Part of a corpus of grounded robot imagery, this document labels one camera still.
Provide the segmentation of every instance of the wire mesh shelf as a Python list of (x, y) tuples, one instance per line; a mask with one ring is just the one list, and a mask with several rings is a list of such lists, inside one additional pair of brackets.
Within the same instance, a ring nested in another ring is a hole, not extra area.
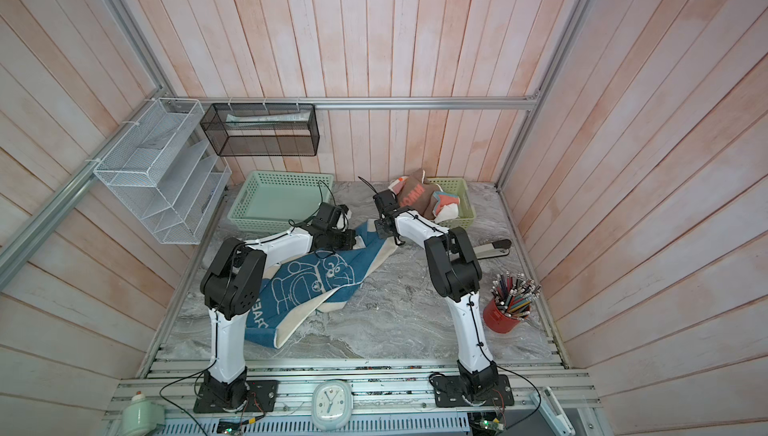
[(199, 243), (232, 174), (208, 141), (187, 144), (202, 117), (197, 100), (157, 100), (95, 171), (161, 243)]
[(159, 98), (94, 171), (107, 185), (155, 187), (203, 117), (197, 100)]

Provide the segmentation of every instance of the wooden wall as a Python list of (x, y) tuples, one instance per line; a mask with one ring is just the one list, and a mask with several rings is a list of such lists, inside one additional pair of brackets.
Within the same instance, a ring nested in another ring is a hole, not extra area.
[(767, 7), (597, 0), (505, 188), (617, 434), (768, 434)]
[[(575, 0), (126, 0), (178, 95), (525, 96)], [(230, 159), (342, 181), (495, 181), (517, 111), (321, 111), (316, 157)]]
[[(0, 245), (153, 91), (102, 0), (0, 0)], [(0, 294), (3, 432), (87, 434), (190, 254), (86, 195)]]

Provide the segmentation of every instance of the clock face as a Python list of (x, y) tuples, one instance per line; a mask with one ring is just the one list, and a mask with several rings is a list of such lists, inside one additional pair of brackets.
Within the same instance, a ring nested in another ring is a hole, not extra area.
[(329, 431), (346, 424), (352, 416), (352, 387), (333, 380), (315, 389), (312, 398), (312, 420), (320, 429)]

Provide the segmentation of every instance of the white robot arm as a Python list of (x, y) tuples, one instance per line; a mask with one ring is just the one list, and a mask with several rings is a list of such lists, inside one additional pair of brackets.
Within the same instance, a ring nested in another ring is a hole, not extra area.
[[(482, 270), (466, 231), (435, 225), (389, 190), (374, 196), (379, 236), (411, 239), (425, 249), (432, 285), (448, 303), (458, 339), (458, 368), (468, 401), (483, 401), (498, 384), (478, 305)], [(211, 366), (204, 373), (196, 412), (239, 411), (246, 401), (243, 356), (246, 316), (259, 296), (264, 268), (313, 249), (351, 249), (354, 230), (341, 230), (345, 207), (323, 203), (311, 223), (263, 239), (224, 241), (200, 284), (211, 321)]]

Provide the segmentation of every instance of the blue towel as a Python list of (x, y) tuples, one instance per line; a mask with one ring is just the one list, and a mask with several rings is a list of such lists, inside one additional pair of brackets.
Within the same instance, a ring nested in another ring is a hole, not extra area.
[(341, 309), (362, 281), (392, 254), (391, 238), (379, 239), (368, 223), (356, 229), (365, 248), (317, 251), (265, 269), (260, 297), (246, 320), (245, 339), (279, 348), (315, 310)]

